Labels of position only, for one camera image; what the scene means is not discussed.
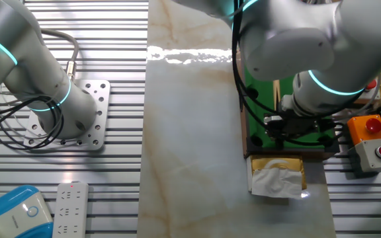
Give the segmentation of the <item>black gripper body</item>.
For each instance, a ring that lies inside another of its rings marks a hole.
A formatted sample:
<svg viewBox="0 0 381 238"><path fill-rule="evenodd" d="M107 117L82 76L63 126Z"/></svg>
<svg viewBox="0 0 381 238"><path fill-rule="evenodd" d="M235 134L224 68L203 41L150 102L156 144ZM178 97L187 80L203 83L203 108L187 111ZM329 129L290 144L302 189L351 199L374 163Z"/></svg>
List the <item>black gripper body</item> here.
<svg viewBox="0 0 381 238"><path fill-rule="evenodd" d="M271 139L294 145L330 147L335 141L335 122L330 118L284 118L265 114L263 123Z"/></svg>

